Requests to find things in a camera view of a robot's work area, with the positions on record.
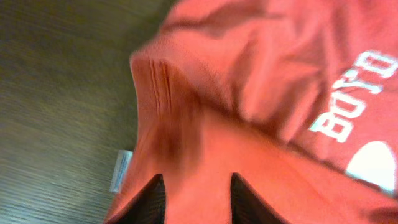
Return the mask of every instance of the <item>dark brown wood surface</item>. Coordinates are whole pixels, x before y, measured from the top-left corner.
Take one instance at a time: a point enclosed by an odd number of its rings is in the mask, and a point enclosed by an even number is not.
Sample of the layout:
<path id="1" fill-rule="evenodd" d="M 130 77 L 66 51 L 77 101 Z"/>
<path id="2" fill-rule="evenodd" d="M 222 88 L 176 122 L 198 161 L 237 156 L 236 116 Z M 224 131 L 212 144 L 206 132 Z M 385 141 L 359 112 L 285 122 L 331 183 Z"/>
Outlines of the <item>dark brown wood surface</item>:
<path id="1" fill-rule="evenodd" d="M 0 223 L 102 223 L 136 142 L 130 53 L 171 0 L 0 0 Z"/>

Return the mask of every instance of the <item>red sweatshirt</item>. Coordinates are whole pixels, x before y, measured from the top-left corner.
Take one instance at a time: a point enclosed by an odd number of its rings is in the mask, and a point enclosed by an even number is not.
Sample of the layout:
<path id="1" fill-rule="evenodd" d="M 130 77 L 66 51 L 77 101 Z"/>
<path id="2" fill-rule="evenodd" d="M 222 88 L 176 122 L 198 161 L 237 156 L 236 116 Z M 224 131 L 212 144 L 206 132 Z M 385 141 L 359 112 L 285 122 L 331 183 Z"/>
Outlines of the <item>red sweatshirt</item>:
<path id="1" fill-rule="evenodd" d="M 238 172 L 291 223 L 398 223 L 398 1 L 185 0 L 131 57 L 120 216 L 157 173 L 165 222 L 231 223 Z"/>

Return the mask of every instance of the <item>white semicircle print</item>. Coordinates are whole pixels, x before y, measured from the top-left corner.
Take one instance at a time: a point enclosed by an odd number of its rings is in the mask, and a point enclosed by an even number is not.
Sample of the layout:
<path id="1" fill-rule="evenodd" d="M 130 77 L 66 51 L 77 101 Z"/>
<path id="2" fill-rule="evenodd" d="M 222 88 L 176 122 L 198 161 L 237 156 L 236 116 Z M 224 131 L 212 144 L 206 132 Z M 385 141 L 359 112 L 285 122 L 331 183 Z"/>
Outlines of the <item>white semicircle print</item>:
<path id="1" fill-rule="evenodd" d="M 348 176 L 380 186 L 389 195 L 394 194 L 396 158 L 386 142 L 373 141 L 364 145 L 349 162 Z"/>

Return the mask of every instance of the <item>red fabric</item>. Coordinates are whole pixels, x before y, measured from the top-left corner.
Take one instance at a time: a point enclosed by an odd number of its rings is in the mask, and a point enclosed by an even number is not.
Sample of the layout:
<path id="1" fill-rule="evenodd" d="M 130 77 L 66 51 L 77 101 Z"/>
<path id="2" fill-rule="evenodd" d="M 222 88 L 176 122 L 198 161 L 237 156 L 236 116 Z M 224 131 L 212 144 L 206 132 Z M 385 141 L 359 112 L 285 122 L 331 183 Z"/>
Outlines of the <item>red fabric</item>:
<path id="1" fill-rule="evenodd" d="M 388 176 L 363 179 L 396 193 L 398 71 L 385 70 L 398 57 L 397 11 L 395 0 L 179 2 L 131 58 L 139 141 L 107 220 L 163 173 L 166 223 L 230 223 L 239 172 L 291 223 L 397 223 L 396 200 L 347 176 L 361 178 L 361 150 L 382 147 L 386 167 L 365 162 Z M 370 50 L 363 63 L 383 72 L 359 63 Z M 349 69 L 382 91 L 335 88 Z M 335 121 L 353 127 L 342 138 L 345 126 L 319 129 L 334 120 L 314 128 L 336 108 Z"/>

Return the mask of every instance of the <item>clothing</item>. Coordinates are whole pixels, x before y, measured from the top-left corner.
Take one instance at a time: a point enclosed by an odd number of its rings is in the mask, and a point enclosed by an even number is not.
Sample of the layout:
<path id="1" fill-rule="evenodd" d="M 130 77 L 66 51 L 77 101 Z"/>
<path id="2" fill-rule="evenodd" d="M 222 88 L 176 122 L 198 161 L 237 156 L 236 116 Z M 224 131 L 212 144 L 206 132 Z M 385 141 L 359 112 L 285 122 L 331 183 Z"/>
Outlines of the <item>clothing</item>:
<path id="1" fill-rule="evenodd" d="M 180 1 L 131 57 L 139 140 L 107 220 L 161 173 L 166 223 L 229 223 L 237 172 L 291 223 L 397 223 L 397 11 Z"/>

